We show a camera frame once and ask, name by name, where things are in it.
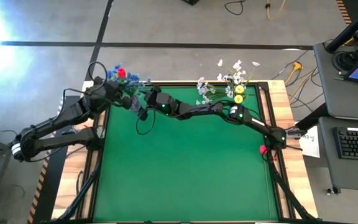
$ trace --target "flower bouquet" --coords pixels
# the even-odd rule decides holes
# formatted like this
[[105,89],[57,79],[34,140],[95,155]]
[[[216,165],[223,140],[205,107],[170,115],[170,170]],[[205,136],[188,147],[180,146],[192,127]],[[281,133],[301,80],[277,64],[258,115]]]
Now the flower bouquet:
[[[225,81],[227,83],[227,87],[225,89],[213,86],[208,82],[206,82],[204,80],[204,77],[201,77],[198,80],[197,89],[198,89],[198,93],[203,97],[203,100],[201,102],[197,100],[196,104],[200,105],[200,104],[211,103],[213,100],[224,96],[227,96],[229,98],[234,97],[234,102],[242,103],[248,96],[248,94],[245,93],[247,84],[249,80],[252,78],[255,68],[258,67],[260,64],[258,62],[252,62],[254,67],[251,71],[251,74],[248,76],[247,79],[245,79],[243,75],[246,75],[246,71],[241,70],[241,63],[242,62],[238,60],[233,65],[233,69],[225,66],[232,75],[229,74],[229,75],[222,76],[221,73],[218,75],[217,77],[218,81]],[[218,66],[222,67],[222,65],[223,65],[223,60],[220,60]]]
[[141,107],[139,98],[142,96],[139,89],[143,88],[145,83],[150,83],[151,79],[148,78],[146,82],[142,82],[140,81],[138,73],[126,72],[121,65],[116,65],[112,70],[108,71],[108,80],[119,82],[124,85],[124,93],[132,100],[131,110],[133,112],[138,112]]

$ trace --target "red object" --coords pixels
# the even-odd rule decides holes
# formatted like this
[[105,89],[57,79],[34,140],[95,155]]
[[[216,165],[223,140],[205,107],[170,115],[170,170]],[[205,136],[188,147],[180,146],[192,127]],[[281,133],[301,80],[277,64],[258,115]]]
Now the red object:
[[125,78],[126,77],[125,70],[123,68],[118,68],[117,76],[118,76],[118,78]]
[[266,153],[267,153],[267,148],[266,148],[266,146],[260,146],[259,152],[260,152],[262,155],[266,154]]

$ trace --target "yellow flower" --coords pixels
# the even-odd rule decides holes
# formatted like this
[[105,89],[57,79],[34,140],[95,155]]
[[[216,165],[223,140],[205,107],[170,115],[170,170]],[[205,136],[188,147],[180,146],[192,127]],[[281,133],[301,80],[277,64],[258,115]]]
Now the yellow flower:
[[243,99],[242,99],[242,96],[241,95],[236,95],[234,97],[234,102],[236,103],[242,103]]
[[244,87],[242,85],[238,85],[238,86],[236,86],[235,91],[236,91],[236,93],[241,94],[244,92]]

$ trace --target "metal stand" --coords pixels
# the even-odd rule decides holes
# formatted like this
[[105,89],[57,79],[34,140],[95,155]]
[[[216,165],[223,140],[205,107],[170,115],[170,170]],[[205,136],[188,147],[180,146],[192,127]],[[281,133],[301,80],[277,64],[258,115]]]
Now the metal stand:
[[298,122],[295,126],[300,130],[307,131],[318,123],[318,119],[320,117],[329,116],[327,105],[323,103],[313,112],[311,112],[307,117],[303,118],[300,122]]
[[356,21],[352,22],[349,26],[347,26],[327,47],[326,50],[329,53],[334,53],[338,47],[352,38],[353,34],[358,31],[358,18]]

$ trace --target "gray desk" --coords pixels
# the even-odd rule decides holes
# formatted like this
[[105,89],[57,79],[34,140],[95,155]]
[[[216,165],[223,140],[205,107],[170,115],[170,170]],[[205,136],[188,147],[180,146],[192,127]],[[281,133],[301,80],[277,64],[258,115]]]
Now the gray desk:
[[[316,63],[323,86],[325,103],[302,119],[297,126],[308,130],[317,124],[318,118],[358,119],[358,83],[338,80],[338,70],[332,65],[333,55],[325,51],[323,44],[313,47]],[[354,50],[353,47],[341,47],[339,50]]]
[[333,187],[338,189],[358,190],[358,161],[351,159],[340,159],[336,150],[333,127],[355,127],[358,121],[336,118],[320,118],[318,120],[321,128],[323,144],[326,150],[329,174]]

